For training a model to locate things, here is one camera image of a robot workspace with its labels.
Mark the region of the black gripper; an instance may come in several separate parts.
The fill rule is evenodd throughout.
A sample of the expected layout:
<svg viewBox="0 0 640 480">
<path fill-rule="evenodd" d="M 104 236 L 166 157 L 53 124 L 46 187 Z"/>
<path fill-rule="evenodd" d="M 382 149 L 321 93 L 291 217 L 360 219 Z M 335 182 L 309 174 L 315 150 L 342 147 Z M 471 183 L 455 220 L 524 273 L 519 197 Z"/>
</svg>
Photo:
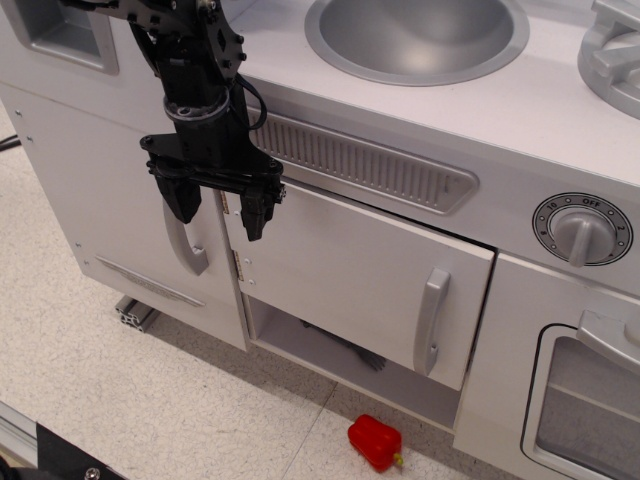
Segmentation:
<svg viewBox="0 0 640 480">
<path fill-rule="evenodd" d="M 195 113 L 175 116 L 171 134 L 140 140 L 164 201 L 180 222 L 189 224 L 201 205 L 200 187 L 239 194 L 247 239 L 261 239 L 274 204 L 284 199 L 282 165 L 252 143 L 234 110 L 200 118 Z"/>
</svg>

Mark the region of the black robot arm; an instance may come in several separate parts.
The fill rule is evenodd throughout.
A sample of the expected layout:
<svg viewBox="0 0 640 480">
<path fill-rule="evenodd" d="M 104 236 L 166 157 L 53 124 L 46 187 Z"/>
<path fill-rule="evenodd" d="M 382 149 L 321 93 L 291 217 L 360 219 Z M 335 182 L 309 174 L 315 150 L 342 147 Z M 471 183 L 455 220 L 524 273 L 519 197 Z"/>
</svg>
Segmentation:
<svg viewBox="0 0 640 480">
<path fill-rule="evenodd" d="M 250 133 L 267 120 L 249 118 L 247 94 L 256 89 L 240 74 L 244 38 L 230 27 L 219 1 L 72 1 L 70 7 L 128 22 L 136 43 L 160 79 L 163 108 L 174 133 L 147 135 L 149 155 L 170 214 L 188 224 L 201 188 L 233 193 L 251 241 L 261 239 L 285 196 L 283 165 L 256 147 Z"/>
</svg>

